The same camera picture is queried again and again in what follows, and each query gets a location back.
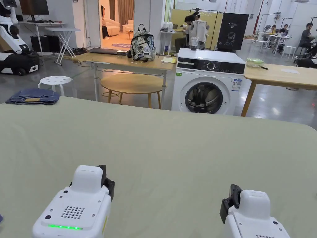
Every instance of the sofa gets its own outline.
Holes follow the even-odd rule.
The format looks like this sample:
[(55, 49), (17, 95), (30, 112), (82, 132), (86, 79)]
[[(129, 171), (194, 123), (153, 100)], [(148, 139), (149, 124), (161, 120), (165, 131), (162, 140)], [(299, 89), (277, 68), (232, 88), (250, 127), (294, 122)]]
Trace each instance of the sofa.
[(109, 33), (109, 36), (119, 35), (120, 32), (120, 23), (111, 19), (105, 18), (105, 24)]
[(122, 32), (128, 33), (133, 30), (133, 20), (129, 20), (127, 25), (122, 25)]

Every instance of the black poster board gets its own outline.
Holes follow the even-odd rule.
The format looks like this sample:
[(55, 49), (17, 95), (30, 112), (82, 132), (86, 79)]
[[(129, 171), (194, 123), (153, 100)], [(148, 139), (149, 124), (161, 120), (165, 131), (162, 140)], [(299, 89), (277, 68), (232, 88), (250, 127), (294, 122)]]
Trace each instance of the black poster board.
[(241, 50), (248, 18), (248, 14), (224, 13), (217, 48)]

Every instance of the backpack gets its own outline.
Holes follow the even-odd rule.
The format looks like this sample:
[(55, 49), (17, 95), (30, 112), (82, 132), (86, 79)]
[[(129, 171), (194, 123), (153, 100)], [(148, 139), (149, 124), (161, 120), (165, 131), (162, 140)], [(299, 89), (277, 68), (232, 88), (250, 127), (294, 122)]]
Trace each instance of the backpack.
[(134, 61), (153, 61), (156, 55), (156, 48), (154, 46), (154, 36), (146, 31), (143, 25), (143, 30), (140, 30), (140, 24), (138, 31), (131, 40), (130, 53)]

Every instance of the green led light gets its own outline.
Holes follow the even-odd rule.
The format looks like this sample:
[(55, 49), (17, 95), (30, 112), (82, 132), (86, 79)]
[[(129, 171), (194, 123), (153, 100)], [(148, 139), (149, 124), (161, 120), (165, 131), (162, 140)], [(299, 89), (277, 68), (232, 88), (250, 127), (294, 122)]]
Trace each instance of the green led light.
[(60, 225), (49, 225), (49, 227), (63, 228), (63, 229), (70, 229), (70, 230), (82, 230), (83, 229), (81, 227), (68, 227), (68, 226), (60, 226)]

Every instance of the white table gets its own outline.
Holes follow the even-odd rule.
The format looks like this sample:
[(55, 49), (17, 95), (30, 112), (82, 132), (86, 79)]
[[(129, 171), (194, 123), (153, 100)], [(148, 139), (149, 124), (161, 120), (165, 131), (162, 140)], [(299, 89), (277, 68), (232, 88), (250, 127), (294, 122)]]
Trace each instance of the white table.
[(35, 23), (35, 22), (19, 22), (20, 24), (24, 24), (24, 25), (34, 25), (35, 28), (36, 28), (36, 33), (37, 33), (37, 38), (39, 39), (39, 44), (40, 44), (40, 49), (41, 49), (41, 52), (38, 52), (38, 54), (40, 56), (44, 56), (44, 55), (51, 55), (52, 52), (43, 52), (42, 50), (42, 44), (41, 44), (41, 38), (40, 38), (40, 33), (39, 33), (39, 27), (40, 26), (61, 26), (63, 27), (63, 25), (65, 23), (63, 22), (47, 22), (47, 23)]
[(0, 115), (1, 238), (30, 238), (81, 164), (105, 164), (115, 181), (108, 238), (221, 237), (231, 183), (268, 193), (291, 238), (317, 233), (317, 132), (309, 126), (71, 97), (2, 104)]
[(177, 33), (179, 31), (161, 31), (161, 34), (163, 35), (163, 37), (161, 38), (161, 42), (164, 44), (161, 44), (163, 45), (163, 54), (162, 55), (165, 55), (165, 47), (168, 46), (168, 53), (167, 55), (170, 54), (171, 52), (171, 43), (172, 43), (172, 35)]
[(61, 65), (61, 61), (63, 60), (63, 57), (65, 55), (65, 51), (66, 50), (69, 52), (69, 54), (71, 55), (72, 58), (76, 57), (76, 55), (72, 51), (72, 48), (68, 45), (68, 42), (70, 40), (72, 32), (81, 31), (80, 29), (71, 28), (71, 27), (63, 27), (63, 28), (45, 27), (45, 30), (52, 31), (52, 32), (59, 32), (59, 36), (58, 37), (60, 38), (61, 42), (63, 43), (63, 46), (61, 48), (61, 51), (60, 51), (60, 53), (58, 55), (58, 58), (55, 61), (55, 63), (57, 63), (60, 66), (62, 66)]
[(276, 54), (276, 52), (277, 52), (277, 48), (278, 48), (279, 44), (281, 43), (281, 41), (282, 41), (283, 39), (286, 40), (286, 39), (290, 39), (290, 38), (291, 38), (291, 37), (289, 37), (289, 36), (268, 35), (268, 42), (269, 42), (269, 40), (270, 40), (271, 37), (275, 37), (275, 38), (276, 38), (275, 48), (273, 49), (274, 56), (275, 56), (275, 54)]

